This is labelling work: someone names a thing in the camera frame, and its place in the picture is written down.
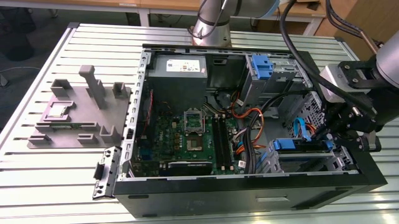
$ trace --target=table leg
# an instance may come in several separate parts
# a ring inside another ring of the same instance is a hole
[[[147,8],[139,8],[141,24],[142,27],[150,26],[150,10]]]
[[[314,36],[314,34],[318,31],[318,28],[321,26],[321,23],[323,21],[323,18],[314,18],[313,21],[309,23],[306,30],[305,30],[305,35],[306,36]]]
[[[49,9],[49,12],[51,14],[51,18],[58,18],[58,9]]]

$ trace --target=white label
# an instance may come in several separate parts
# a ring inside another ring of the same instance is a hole
[[[241,99],[237,100],[237,103],[238,103],[241,106],[243,106],[243,104],[245,104],[245,102],[243,102]]]
[[[130,3],[119,3],[119,6],[133,6],[133,7],[137,7],[138,5],[137,4],[130,4]]]
[[[245,161],[241,160],[241,161],[238,162],[238,167],[246,168],[246,164],[247,164],[247,163],[246,163]]]
[[[169,60],[167,71],[199,72],[201,61],[199,60]]]

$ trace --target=gray robot arm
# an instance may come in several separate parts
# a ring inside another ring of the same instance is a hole
[[[279,0],[202,0],[199,19],[190,30],[194,45],[230,46],[230,17],[267,17],[279,3]]]

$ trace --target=power supply label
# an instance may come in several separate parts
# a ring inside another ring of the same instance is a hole
[[[171,59],[167,61],[167,71],[201,72],[201,61]]]

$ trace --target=wooden desk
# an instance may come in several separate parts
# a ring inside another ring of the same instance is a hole
[[[281,6],[281,13],[283,13],[287,5],[289,4],[283,4]],[[201,9],[201,0],[142,0],[141,7],[198,12]],[[291,8],[289,15],[303,17],[326,17],[326,10],[323,7],[318,7],[318,10],[314,11],[307,8],[306,3],[297,3]]]
[[[283,13],[287,4],[281,6],[281,13]],[[147,14],[177,14],[177,15],[197,15],[201,8],[201,0],[142,0],[141,2],[141,22],[142,26],[150,26]],[[277,20],[278,12],[263,20]],[[307,22],[303,35],[314,35],[323,18],[326,17],[326,10],[322,6],[314,11],[307,8],[307,3],[297,3],[291,8],[287,21]]]
[[[33,2],[45,4],[71,4],[85,6],[111,6],[111,7],[141,7],[142,0],[11,0],[14,2]]]
[[[0,0],[0,6],[138,13],[142,26],[149,27],[150,14],[197,16],[201,0]],[[306,3],[298,3],[293,7],[287,21],[307,22],[303,35],[314,35],[326,16],[326,10],[319,7],[314,11],[306,6]],[[277,20],[277,12],[265,20]]]

